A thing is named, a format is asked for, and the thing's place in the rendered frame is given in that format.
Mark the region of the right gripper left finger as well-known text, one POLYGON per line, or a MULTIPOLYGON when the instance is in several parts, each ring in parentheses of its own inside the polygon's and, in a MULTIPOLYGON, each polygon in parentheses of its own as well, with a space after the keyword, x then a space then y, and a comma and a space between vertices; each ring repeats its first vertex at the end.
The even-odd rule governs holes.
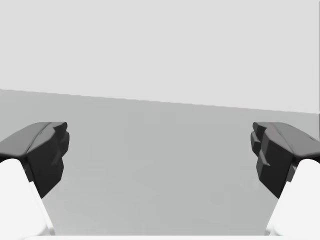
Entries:
POLYGON ((60 182, 66 122, 36 122, 0 141, 0 236, 54 236, 42 199, 60 182))

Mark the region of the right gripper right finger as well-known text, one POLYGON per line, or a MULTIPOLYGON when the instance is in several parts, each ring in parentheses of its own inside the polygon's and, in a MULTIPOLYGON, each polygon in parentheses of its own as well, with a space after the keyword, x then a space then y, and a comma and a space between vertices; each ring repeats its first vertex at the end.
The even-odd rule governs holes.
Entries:
POLYGON ((320 141, 283 122, 254 122, 259 181, 278 199, 269 236, 320 236, 320 141))

